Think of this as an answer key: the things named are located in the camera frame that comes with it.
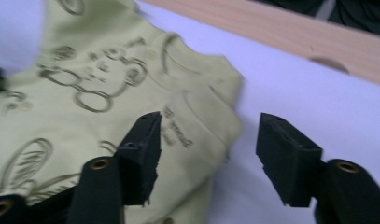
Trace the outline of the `yellow-green printed baby shirt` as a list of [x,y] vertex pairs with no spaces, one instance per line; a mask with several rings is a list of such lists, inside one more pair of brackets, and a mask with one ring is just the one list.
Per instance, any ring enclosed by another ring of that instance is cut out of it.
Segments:
[[0,196],[41,203],[110,156],[142,115],[162,113],[162,154],[128,224],[206,224],[212,177],[242,130],[242,75],[137,13],[134,0],[46,0],[36,63],[0,92]]

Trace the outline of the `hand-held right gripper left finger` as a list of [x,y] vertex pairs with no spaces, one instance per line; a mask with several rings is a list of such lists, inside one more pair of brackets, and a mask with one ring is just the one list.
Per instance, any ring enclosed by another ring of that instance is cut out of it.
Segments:
[[158,178],[157,167],[162,153],[161,122],[159,111],[141,116],[115,153],[120,166],[124,205],[149,202]]

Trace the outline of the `white metal desk frame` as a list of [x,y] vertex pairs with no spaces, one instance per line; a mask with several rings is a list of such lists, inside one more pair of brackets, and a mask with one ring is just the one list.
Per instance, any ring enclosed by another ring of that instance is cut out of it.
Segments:
[[319,21],[327,21],[335,9],[337,0],[323,0],[315,18]]

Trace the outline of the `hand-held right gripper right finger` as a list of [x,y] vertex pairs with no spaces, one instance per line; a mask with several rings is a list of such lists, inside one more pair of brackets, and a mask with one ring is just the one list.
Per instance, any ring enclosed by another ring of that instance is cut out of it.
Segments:
[[285,119],[261,113],[256,154],[283,204],[308,207],[321,147]]

